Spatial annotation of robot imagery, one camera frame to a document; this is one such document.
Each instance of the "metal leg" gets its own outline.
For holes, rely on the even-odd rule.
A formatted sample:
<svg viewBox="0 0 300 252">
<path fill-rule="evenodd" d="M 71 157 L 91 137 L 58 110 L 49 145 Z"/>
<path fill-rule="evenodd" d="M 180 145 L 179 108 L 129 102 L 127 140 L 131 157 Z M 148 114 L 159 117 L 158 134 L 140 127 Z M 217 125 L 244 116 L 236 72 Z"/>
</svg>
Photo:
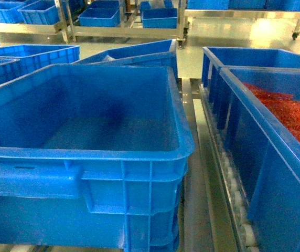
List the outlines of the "metal leg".
<svg viewBox="0 0 300 252">
<path fill-rule="evenodd" d="M 67 23 L 66 23 L 65 13 L 64 13 L 64 9 L 63 9 L 61 0 L 55 0 L 55 5 L 58 10 L 59 19 L 62 23 L 62 29 L 61 29 L 62 37 L 63 37 L 65 43 L 68 44 L 69 36 L 68 36 L 68 31 L 67 31 Z"/>
<path fill-rule="evenodd" d="M 300 19 L 298 19 L 295 30 L 292 33 L 292 39 L 293 40 L 296 40 L 296 38 L 299 36 L 299 34 L 300 34 L 299 30 L 300 30 Z"/>
<path fill-rule="evenodd" d="M 185 9 L 186 9 L 186 0 L 181 0 L 180 2 L 180 8 L 179 8 L 179 16 L 178 16 L 178 34 L 177 34 L 177 40 L 178 40 L 178 48 L 183 49 L 184 48 L 184 42 L 185 42 L 185 36 L 187 35 L 187 30 L 185 30 Z"/>
<path fill-rule="evenodd" d="M 70 5 L 69 5 L 68 1 L 66 2 L 66 11 L 67 11 L 67 14 L 68 14 L 68 20 L 69 20 L 69 23 L 70 23 L 73 42 L 77 42 L 77 39 L 74 35 L 73 18 L 72 18 L 72 13 L 71 13 L 71 9 L 70 9 Z"/>
</svg>

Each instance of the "metal shelf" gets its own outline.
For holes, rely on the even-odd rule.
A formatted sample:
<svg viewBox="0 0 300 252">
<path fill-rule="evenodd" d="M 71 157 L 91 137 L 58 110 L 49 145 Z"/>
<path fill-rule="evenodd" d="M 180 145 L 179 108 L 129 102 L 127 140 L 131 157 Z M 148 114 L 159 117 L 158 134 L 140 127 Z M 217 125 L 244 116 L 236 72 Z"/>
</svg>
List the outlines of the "metal shelf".
<svg viewBox="0 0 300 252">
<path fill-rule="evenodd" d="M 176 29 L 156 29 L 143 28 L 141 23 L 136 23 L 138 15 L 138 2 L 135 1 L 135 10 L 130 15 L 126 22 L 122 21 L 119 27 L 85 27 L 80 26 L 76 21 L 71 24 L 73 27 L 73 39 L 76 37 L 124 37 L 124 38 L 158 38 L 171 39 L 176 38 L 179 41 L 179 47 L 183 47 L 186 0 L 179 1 L 180 8 L 178 9 L 178 21 Z M 120 7 L 121 20 L 124 20 L 124 10 Z"/>
<path fill-rule="evenodd" d="M 46 34 L 54 35 L 63 29 L 63 23 L 54 25 L 1 24 L 0 33 Z"/>
</svg>

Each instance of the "shiny floor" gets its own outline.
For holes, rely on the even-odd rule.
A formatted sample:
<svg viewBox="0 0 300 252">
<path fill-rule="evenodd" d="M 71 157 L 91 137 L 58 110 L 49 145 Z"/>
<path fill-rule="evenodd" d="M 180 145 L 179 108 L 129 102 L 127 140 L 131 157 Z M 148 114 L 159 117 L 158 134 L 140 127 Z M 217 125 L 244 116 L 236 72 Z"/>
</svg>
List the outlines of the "shiny floor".
<svg viewBox="0 0 300 252">
<path fill-rule="evenodd" d="M 300 35 L 292 40 L 297 20 L 290 19 L 234 19 L 189 18 L 190 30 L 184 50 L 178 50 L 178 68 L 181 78 L 200 78 L 203 46 L 228 46 L 251 48 L 280 48 L 300 54 Z M 154 41 L 149 39 L 125 39 L 89 37 L 79 38 L 81 58 L 109 48 Z M 0 34 L 3 46 L 12 44 L 60 44 L 61 35 Z"/>
<path fill-rule="evenodd" d="M 203 46 L 228 46 L 228 47 L 251 47 L 251 48 L 281 48 L 300 54 L 300 36 L 296 41 L 292 40 L 292 32 L 297 20 L 273 20 L 273 19 L 226 19 L 226 18 L 190 18 L 190 30 L 186 47 L 178 50 L 178 72 L 181 78 L 200 78 L 202 70 L 202 47 Z M 149 39 L 125 39 L 125 38 L 80 38 L 77 45 L 81 46 L 81 58 L 91 56 L 102 50 L 123 47 L 133 44 L 145 43 Z M 2 46 L 13 44 L 62 44 L 61 35 L 15 35 L 0 34 Z M 205 126 L 200 100 L 194 100 L 194 110 L 198 125 Z M 212 199 L 210 210 L 213 224 L 213 239 L 217 243 L 215 251 L 235 251 L 232 234 L 228 224 L 229 216 L 224 211 L 224 202 L 215 188 L 216 180 L 212 179 L 209 170 L 209 187 L 213 186 L 207 197 Z M 0 252 L 8 252 L 11 247 L 0 245 Z M 94 248 L 70 248 L 54 247 L 53 252 L 116 252 L 116 249 Z"/>
</svg>

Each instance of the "caster wheel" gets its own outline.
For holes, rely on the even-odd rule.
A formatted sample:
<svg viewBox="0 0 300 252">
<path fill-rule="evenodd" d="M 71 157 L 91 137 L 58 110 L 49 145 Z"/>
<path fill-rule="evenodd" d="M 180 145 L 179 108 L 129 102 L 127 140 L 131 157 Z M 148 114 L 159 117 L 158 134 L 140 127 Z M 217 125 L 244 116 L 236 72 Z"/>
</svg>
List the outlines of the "caster wheel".
<svg viewBox="0 0 300 252">
<path fill-rule="evenodd" d="M 184 48 L 184 44 L 182 41 L 178 42 L 178 49 L 183 49 Z"/>
<path fill-rule="evenodd" d="M 300 33 L 292 33 L 292 39 L 296 40 Z"/>
</svg>

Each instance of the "cart wheel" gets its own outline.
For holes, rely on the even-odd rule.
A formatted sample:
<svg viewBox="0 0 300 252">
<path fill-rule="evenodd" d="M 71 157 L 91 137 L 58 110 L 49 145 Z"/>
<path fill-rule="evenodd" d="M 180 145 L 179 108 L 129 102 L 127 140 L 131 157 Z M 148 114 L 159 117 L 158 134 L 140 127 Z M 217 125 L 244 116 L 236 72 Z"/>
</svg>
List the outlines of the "cart wheel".
<svg viewBox="0 0 300 252">
<path fill-rule="evenodd" d="M 188 28 L 184 28 L 184 36 L 188 34 Z"/>
<path fill-rule="evenodd" d="M 300 33 L 294 32 L 292 33 L 292 39 L 296 40 L 296 38 L 299 36 Z"/>
<path fill-rule="evenodd" d="M 183 49 L 183 48 L 184 48 L 183 41 L 178 41 L 178 49 Z"/>
</svg>

